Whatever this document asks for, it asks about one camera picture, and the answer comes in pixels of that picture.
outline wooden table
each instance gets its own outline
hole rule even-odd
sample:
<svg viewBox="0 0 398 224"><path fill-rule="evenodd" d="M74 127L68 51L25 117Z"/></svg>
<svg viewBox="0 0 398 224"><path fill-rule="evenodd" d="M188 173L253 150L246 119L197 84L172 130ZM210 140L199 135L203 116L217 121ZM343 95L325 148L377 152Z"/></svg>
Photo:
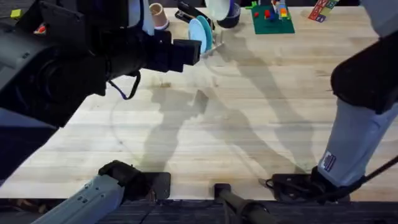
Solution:
<svg viewBox="0 0 398 224"><path fill-rule="evenodd" d="M174 38L188 25L167 9ZM1 187L0 197L73 195L118 159L172 174L171 198L212 198L227 182L244 198L273 199L257 183L274 173L310 172L321 158L336 112L330 73L377 36L361 7L338 7L322 24L312 8L291 7L296 34L255 35L250 12L226 30L225 47L183 73L143 70L136 97L113 88L91 96L42 149ZM133 80L116 80L125 91ZM394 123L368 169L397 154ZM393 168L353 195L398 200Z"/></svg>

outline lego brick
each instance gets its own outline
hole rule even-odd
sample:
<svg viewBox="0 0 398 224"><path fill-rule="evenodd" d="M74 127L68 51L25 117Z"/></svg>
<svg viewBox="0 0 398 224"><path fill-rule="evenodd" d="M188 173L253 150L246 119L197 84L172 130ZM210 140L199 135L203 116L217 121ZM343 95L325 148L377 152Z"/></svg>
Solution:
<svg viewBox="0 0 398 224"><path fill-rule="evenodd" d="M337 1L334 0L329 0L328 4L326 4L325 7L329 8L329 9L333 9L337 4Z"/></svg>
<svg viewBox="0 0 398 224"><path fill-rule="evenodd" d="M324 7L323 9L322 9L322 11L319 13L319 15L323 15L323 16L328 16L329 15L329 13L331 12L331 9L330 8L328 8L328 7Z"/></svg>
<svg viewBox="0 0 398 224"><path fill-rule="evenodd" d="M325 7L328 4L329 0L319 0L316 6Z"/></svg>
<svg viewBox="0 0 398 224"><path fill-rule="evenodd" d="M11 11L10 17L13 19L19 19L22 16L22 10L21 9L15 9Z"/></svg>
<svg viewBox="0 0 398 224"><path fill-rule="evenodd" d="M266 18L270 18L271 17L271 12L269 10L266 10Z"/></svg>
<svg viewBox="0 0 398 224"><path fill-rule="evenodd" d="M280 9L280 15L281 15L282 17L287 17L287 10L286 10L286 8Z"/></svg>
<svg viewBox="0 0 398 224"><path fill-rule="evenodd" d="M322 11L322 9L323 8L321 6L316 5L313 8L313 11L311 12L311 14L310 14L310 16L308 18L312 19L312 20L315 20L318 17L319 13Z"/></svg>
<svg viewBox="0 0 398 224"><path fill-rule="evenodd" d="M325 19L326 19L326 16L324 16L324 15L318 15L318 17L315 19L315 21L317 21L317 22L323 22L323 21L325 21Z"/></svg>

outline stapler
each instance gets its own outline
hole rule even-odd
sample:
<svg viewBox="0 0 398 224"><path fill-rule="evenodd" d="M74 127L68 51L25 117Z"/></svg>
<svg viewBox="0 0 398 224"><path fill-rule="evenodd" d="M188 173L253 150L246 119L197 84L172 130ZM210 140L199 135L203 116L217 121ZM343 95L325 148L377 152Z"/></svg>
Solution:
<svg viewBox="0 0 398 224"><path fill-rule="evenodd" d="M178 11L175 13L175 17L177 19L189 23L191 19L194 19L198 16L203 16L209 23L210 27L215 30L216 27L214 26L214 23L212 23L211 19L195 7L189 5L184 1L178 1L177 7Z"/></svg>

